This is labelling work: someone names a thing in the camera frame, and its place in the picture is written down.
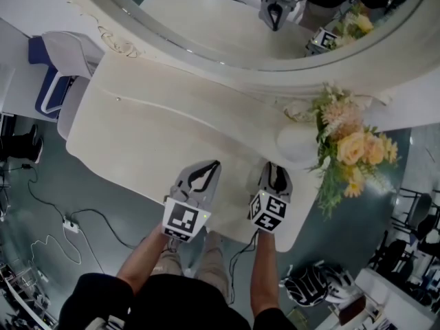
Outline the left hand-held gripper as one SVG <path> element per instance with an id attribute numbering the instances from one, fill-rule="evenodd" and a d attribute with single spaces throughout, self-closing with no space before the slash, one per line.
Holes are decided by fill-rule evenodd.
<path id="1" fill-rule="evenodd" d="M 178 174 L 164 199 L 163 234 L 185 243 L 197 236 L 211 216 L 220 175 L 220 161 L 197 162 Z"/>

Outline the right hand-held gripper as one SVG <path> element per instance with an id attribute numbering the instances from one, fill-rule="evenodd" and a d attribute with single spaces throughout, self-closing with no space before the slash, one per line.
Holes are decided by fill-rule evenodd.
<path id="1" fill-rule="evenodd" d="M 273 234 L 286 217 L 291 195 L 288 172 L 267 162 L 258 181 L 258 191 L 250 201 L 248 219 L 258 229 Z"/>

